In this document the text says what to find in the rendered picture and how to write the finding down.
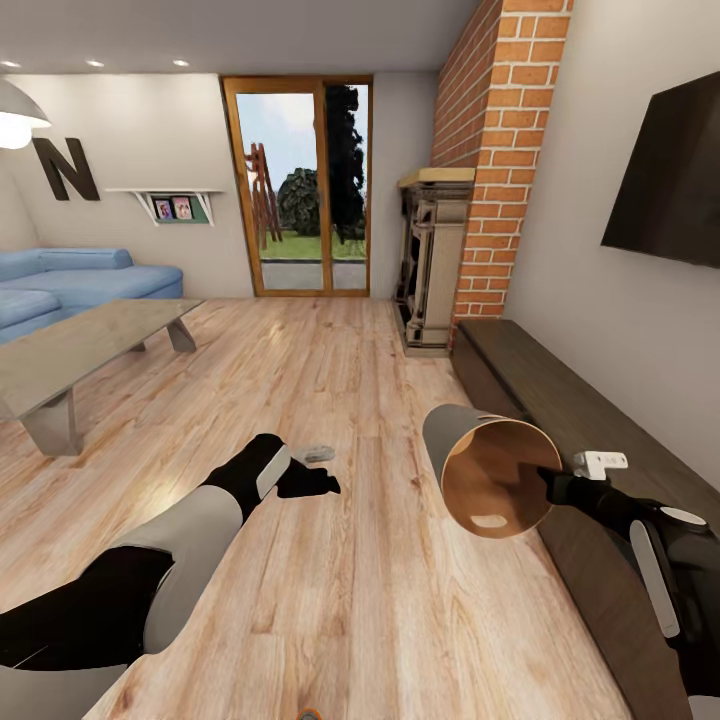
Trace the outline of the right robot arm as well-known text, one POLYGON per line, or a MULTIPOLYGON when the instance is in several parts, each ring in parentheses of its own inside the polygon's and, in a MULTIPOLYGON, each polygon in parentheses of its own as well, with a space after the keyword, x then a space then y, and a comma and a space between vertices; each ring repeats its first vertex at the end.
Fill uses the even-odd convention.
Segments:
POLYGON ((635 552, 694 720, 720 720, 720 540, 710 525, 648 498, 611 487, 604 468, 627 468, 624 453, 586 451, 574 474, 537 468, 546 500, 574 506, 601 522, 635 552))

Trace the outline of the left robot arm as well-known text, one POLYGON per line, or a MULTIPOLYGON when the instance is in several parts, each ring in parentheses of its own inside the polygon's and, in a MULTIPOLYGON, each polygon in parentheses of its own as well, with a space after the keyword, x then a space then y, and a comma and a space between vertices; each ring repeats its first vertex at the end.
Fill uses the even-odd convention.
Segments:
POLYGON ((82 720, 144 654, 180 635, 222 558, 276 485, 341 494, 310 463, 332 446, 258 436, 205 482, 95 556, 77 579, 0 615, 0 720, 82 720))

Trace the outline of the trash can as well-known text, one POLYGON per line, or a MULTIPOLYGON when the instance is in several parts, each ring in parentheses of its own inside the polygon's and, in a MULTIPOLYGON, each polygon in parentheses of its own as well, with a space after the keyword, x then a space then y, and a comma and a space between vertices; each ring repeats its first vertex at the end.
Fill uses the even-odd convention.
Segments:
POLYGON ((512 538, 552 510, 537 468, 562 472, 562 464, 551 439, 532 424, 444 404, 426 416, 422 437, 446 509, 466 531, 512 538), (487 528, 472 521, 472 516, 497 515, 506 526, 487 528))

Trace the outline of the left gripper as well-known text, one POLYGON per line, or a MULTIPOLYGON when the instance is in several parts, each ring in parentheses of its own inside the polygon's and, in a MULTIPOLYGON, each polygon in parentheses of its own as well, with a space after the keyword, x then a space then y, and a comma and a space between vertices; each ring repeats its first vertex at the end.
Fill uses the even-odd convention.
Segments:
POLYGON ((327 491, 341 494, 341 488, 335 476, 327 477, 325 468, 309 469, 300 464, 300 478, 290 488, 278 488, 280 498, 324 495, 327 491))

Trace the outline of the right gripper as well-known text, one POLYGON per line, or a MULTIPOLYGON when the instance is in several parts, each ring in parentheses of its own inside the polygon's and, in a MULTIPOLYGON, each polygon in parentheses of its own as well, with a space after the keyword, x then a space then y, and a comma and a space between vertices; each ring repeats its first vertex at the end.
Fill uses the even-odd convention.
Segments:
POLYGON ((596 522, 601 522, 598 516, 600 502, 616 490, 611 487, 610 477, 605 477, 605 480, 592 480, 569 472, 550 472, 539 467, 537 473, 547 483, 548 502, 553 505, 574 506, 596 522))

